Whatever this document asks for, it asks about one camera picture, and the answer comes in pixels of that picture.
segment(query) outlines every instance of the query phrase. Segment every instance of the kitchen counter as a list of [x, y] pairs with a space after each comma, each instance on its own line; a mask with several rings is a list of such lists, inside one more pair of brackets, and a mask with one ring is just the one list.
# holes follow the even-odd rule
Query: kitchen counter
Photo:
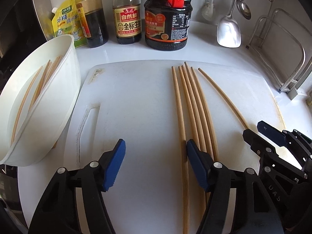
[[[82, 46], [77, 48], [82, 83], [93, 66], [120, 61], [186, 60], [239, 68], [259, 73], [267, 80], [283, 115], [287, 130], [297, 129], [305, 135], [312, 137], [312, 116], [305, 102], [301, 99], [290, 101], [285, 93], [279, 94], [268, 80], [268, 76], [258, 61], [245, 48], [245, 45], [242, 44], [241, 47], [236, 49], [221, 47], [217, 44], [215, 37], [203, 34], [203, 32], [206, 32], [205, 29], [207, 27], [210, 26], [193, 22], [189, 30], [186, 47], [173, 52], [163, 52], [149, 48], [145, 44], [144, 37], [139, 43], [119, 45], [113, 33], [110, 34], [111, 37], [108, 43], [101, 47], [90, 49], [87, 46]], [[57, 168], [63, 166], [68, 125], [69, 122], [60, 136], [56, 148], [52, 149], [41, 162], [32, 166], [18, 168], [21, 205], [28, 226], [47, 184]]]

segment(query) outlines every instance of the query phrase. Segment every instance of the product label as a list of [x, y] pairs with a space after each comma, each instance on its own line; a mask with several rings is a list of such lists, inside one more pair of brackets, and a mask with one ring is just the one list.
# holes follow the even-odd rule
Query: product label
[[77, 3], [77, 10], [78, 10], [78, 15], [81, 23], [81, 27], [83, 30], [83, 34], [85, 35], [86, 38], [91, 38], [91, 33], [88, 27], [87, 19], [85, 18], [85, 12], [83, 10], [82, 3]]
[[52, 19], [52, 26], [56, 37], [63, 34], [73, 35], [75, 47], [87, 44], [75, 0], [66, 0], [60, 5]]
[[161, 35], [162, 39], [167, 40], [167, 34], [162, 34], [165, 32], [165, 20], [166, 17], [163, 14], [155, 15], [150, 11], [145, 11], [146, 35], [149, 37]]
[[188, 37], [191, 12], [153, 13], [145, 11], [145, 35], [160, 42], [178, 42]]
[[140, 5], [114, 9], [116, 35], [132, 37], [141, 33]]

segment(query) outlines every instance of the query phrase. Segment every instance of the metal ladle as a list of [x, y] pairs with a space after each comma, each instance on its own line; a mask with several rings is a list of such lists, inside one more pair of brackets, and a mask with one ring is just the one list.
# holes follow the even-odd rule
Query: metal ladle
[[236, 0], [236, 6], [238, 11], [242, 14], [242, 16], [248, 20], [252, 18], [252, 14], [248, 5], [245, 3], [244, 0]]
[[235, 2], [236, 0], [232, 1], [229, 14], [221, 18], [218, 23], [216, 39], [221, 46], [234, 48], [241, 45], [241, 31], [235, 19], [232, 18]]

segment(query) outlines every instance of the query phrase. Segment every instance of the yellow seasoning bag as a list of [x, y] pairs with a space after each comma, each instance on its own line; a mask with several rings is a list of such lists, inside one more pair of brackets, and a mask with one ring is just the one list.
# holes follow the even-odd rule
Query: yellow seasoning bag
[[52, 25], [56, 37], [63, 34], [71, 34], [74, 36], [75, 47], [87, 44], [80, 24], [75, 0], [66, 0], [61, 4], [55, 12]]

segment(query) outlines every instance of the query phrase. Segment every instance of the bottle label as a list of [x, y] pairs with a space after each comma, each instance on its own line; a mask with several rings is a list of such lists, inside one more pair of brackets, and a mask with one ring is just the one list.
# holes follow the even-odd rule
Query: bottle label
[[163, 12], [145, 10], [145, 35], [160, 42], [178, 42], [188, 38], [191, 12]]
[[86, 38], [91, 38], [91, 33], [88, 27], [87, 19], [85, 18], [85, 11], [83, 10], [82, 3], [77, 3], [76, 6], [83, 34], [85, 35]]
[[114, 9], [116, 35], [133, 37], [141, 33], [140, 5]]

